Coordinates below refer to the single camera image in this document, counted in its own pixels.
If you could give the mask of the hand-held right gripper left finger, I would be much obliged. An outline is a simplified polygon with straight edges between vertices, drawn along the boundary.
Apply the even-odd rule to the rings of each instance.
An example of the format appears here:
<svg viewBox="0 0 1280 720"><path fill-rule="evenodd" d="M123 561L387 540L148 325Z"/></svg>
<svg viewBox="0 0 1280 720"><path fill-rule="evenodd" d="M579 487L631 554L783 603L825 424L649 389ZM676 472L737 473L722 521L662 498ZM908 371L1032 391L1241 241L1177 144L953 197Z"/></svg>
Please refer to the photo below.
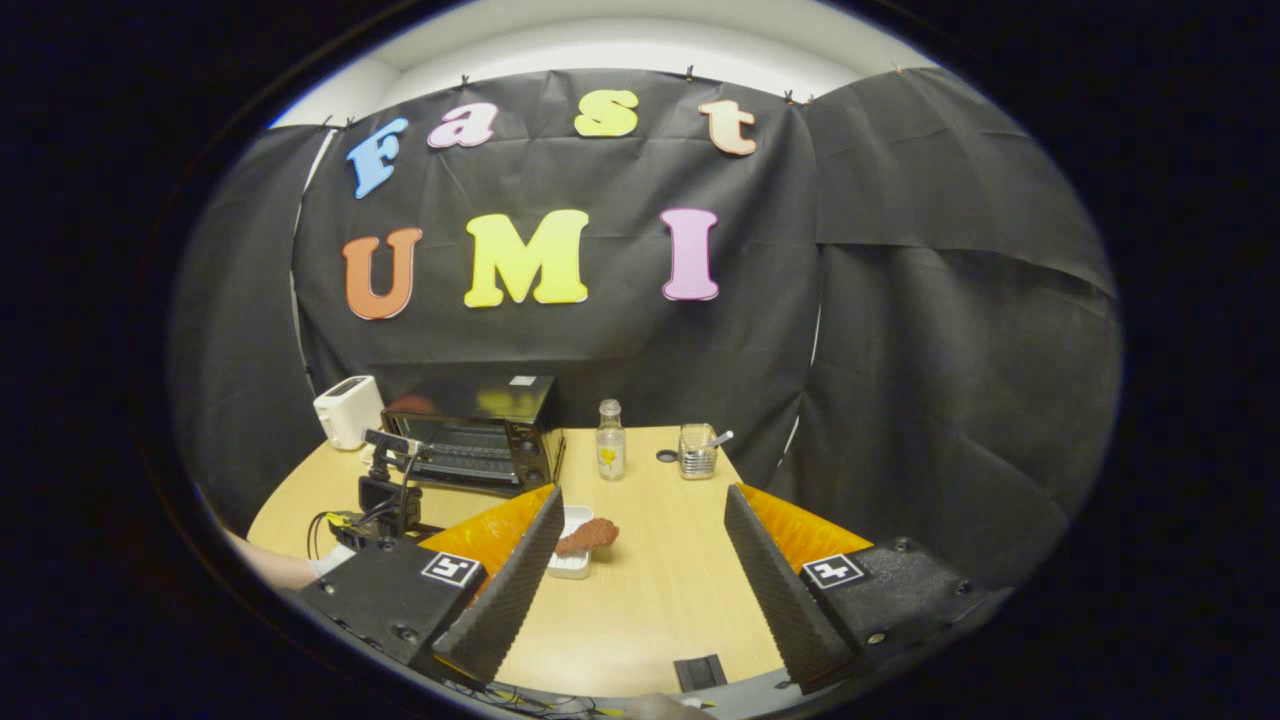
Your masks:
<svg viewBox="0 0 1280 720"><path fill-rule="evenodd" d="M330 623L416 673L494 680L564 527L543 486L428 541L379 539L301 596Z"/></svg>

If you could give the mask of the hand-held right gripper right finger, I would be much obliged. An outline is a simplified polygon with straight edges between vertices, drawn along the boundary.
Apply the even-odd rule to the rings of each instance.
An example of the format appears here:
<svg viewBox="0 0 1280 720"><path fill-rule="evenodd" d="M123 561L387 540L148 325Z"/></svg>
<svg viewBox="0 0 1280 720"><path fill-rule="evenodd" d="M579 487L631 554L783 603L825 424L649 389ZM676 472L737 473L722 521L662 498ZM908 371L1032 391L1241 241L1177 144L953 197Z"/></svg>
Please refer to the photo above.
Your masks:
<svg viewBox="0 0 1280 720"><path fill-rule="evenodd" d="M742 483L727 491L724 529L804 693L905 669L984 624L1010 594L911 538L874 544Z"/></svg>

